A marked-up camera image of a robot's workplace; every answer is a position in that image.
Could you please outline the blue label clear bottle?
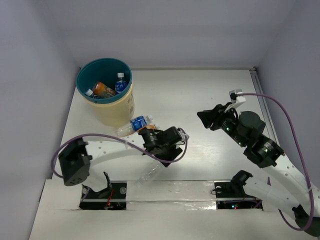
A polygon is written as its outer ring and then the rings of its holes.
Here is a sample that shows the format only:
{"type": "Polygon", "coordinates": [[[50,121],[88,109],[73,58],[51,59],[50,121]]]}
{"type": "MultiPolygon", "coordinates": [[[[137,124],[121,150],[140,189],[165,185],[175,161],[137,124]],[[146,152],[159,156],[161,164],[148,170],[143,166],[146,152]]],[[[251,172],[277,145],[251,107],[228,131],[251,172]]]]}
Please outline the blue label clear bottle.
{"type": "Polygon", "coordinates": [[[115,82],[115,92],[120,94],[127,87],[127,82],[125,80],[125,75],[123,72],[117,73],[117,81],[115,82]]]}

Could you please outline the large clear ribbed bottle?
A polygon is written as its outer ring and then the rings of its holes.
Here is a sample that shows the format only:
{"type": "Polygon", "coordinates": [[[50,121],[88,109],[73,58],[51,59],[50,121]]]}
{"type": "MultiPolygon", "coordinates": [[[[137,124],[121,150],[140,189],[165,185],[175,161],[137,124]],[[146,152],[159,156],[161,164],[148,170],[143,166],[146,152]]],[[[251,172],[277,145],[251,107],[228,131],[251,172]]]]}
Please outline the large clear ribbed bottle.
{"type": "Polygon", "coordinates": [[[93,99],[101,98],[99,95],[95,94],[90,88],[85,92],[85,95],[93,99]]]}

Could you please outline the orange label tea bottle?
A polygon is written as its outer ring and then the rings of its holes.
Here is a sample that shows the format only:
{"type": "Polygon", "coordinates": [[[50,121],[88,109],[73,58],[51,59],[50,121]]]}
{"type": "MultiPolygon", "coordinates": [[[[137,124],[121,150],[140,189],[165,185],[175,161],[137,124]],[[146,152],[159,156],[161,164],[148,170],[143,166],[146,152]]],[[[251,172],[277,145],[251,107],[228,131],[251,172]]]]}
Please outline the orange label tea bottle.
{"type": "Polygon", "coordinates": [[[104,83],[98,81],[94,84],[92,91],[94,94],[102,98],[110,98],[116,95],[116,91],[105,85],[104,83]]]}

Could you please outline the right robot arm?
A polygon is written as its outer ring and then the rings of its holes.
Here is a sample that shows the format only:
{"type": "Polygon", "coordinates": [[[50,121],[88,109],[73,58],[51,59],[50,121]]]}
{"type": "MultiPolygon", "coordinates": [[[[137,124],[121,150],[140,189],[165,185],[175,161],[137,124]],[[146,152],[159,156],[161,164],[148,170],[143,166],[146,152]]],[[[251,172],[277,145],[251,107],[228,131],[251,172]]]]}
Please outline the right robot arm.
{"type": "Polygon", "coordinates": [[[283,193],[240,170],[230,181],[230,190],[235,196],[246,194],[267,201],[295,221],[295,230],[316,238],[320,236],[319,188],[307,173],[301,173],[295,167],[275,141],[263,134],[266,124],[258,114],[252,111],[237,113],[233,104],[228,103],[199,111],[197,116],[206,129],[224,131],[244,148],[243,154],[248,160],[287,190],[283,193]]]}

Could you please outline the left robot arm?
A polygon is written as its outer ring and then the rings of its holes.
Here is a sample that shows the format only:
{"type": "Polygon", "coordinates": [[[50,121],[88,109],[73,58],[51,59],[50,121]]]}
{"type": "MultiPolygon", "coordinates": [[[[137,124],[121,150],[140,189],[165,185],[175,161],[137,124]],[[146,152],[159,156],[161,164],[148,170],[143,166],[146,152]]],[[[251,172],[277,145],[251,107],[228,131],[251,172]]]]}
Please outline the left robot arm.
{"type": "Polygon", "coordinates": [[[102,180],[94,167],[111,160],[131,156],[148,156],[167,168],[186,154],[189,136],[182,128],[172,126],[166,130],[143,128],[124,137],[97,134],[102,141],[85,141],[87,134],[65,142],[58,150],[61,178],[67,187],[83,184],[97,196],[110,194],[111,185],[102,180]]]}

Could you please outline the clear bottle white cap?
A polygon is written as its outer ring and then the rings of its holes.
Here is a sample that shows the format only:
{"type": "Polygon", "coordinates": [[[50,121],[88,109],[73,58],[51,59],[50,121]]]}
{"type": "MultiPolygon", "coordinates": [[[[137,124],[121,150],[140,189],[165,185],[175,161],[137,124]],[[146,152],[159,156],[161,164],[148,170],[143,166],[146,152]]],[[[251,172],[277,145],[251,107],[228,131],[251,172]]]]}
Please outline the clear bottle white cap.
{"type": "Polygon", "coordinates": [[[134,185],[137,188],[146,186],[154,181],[158,175],[165,169],[165,166],[161,162],[150,163],[141,173],[138,180],[135,181],[134,185]]]}

